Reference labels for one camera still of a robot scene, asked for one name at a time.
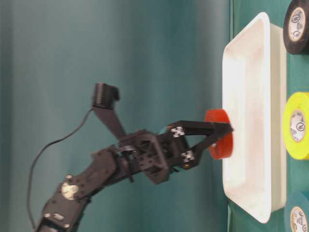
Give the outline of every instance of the robotic arm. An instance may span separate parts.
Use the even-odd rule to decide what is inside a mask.
[[[79,175],[67,175],[42,211],[35,232],[76,232],[86,206],[92,196],[103,188],[143,172],[153,183],[169,179],[178,168],[198,166],[203,151],[231,133],[229,123],[178,121],[169,124],[163,134],[140,130],[125,131],[113,110],[119,100],[118,89],[107,84],[96,84],[92,107],[98,118],[118,139],[112,145],[92,154],[93,161]],[[185,136],[205,135],[193,147]]]

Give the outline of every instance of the green cloth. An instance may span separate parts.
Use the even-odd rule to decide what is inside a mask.
[[[120,88],[116,111],[128,132],[203,120],[220,108],[229,0],[1,0],[0,231],[31,231],[30,164],[45,144],[72,131],[95,82]],[[39,160],[32,210],[90,154],[116,143],[93,115]],[[226,232],[222,163],[201,165],[155,186],[144,175],[93,198],[80,232]]]
[[[270,22],[283,27],[289,0],[234,0],[234,35],[237,35],[258,13],[266,12]],[[287,55],[287,97],[297,91],[309,91],[309,56]],[[309,161],[297,161],[287,154],[287,191],[308,191]],[[271,215],[267,224],[261,224],[232,201],[230,232],[283,232],[284,209]]]

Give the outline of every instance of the white plastic container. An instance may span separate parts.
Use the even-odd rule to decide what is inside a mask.
[[[223,159],[228,198],[266,223],[286,202],[286,151],[281,117],[286,102],[282,28],[258,14],[223,54],[223,108],[234,128],[232,156]]]

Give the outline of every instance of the black cable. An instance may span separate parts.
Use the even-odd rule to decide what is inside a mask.
[[[34,167],[35,167],[35,164],[37,163],[39,157],[41,156],[41,154],[50,146],[50,145],[53,145],[53,144],[56,144],[56,143],[59,143],[61,142],[62,140],[65,140],[67,138],[69,138],[71,135],[73,135],[74,133],[76,133],[86,122],[90,112],[92,111],[92,108],[89,109],[86,113],[86,115],[84,116],[81,124],[75,129],[73,130],[70,134],[68,134],[67,136],[63,137],[62,139],[58,139],[58,140],[55,140],[53,142],[50,142],[49,144],[47,144],[38,154],[37,156],[35,157],[32,165],[31,165],[31,168],[30,168],[30,173],[29,173],[29,179],[28,179],[28,190],[27,190],[27,211],[28,211],[28,217],[29,217],[29,220],[31,222],[31,225],[32,225],[32,228],[35,229],[35,223],[34,223],[34,219],[33,219],[33,216],[32,216],[32,213],[31,213],[31,208],[30,208],[30,202],[31,202],[31,186],[32,186],[32,177],[33,177],[33,170],[34,170]]]

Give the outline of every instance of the red tape roll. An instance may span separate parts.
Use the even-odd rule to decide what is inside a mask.
[[[224,109],[209,110],[205,116],[206,122],[230,122]],[[209,152],[215,159],[228,158],[232,155],[233,151],[233,134],[229,133],[224,138],[220,139],[216,146],[210,146]]]

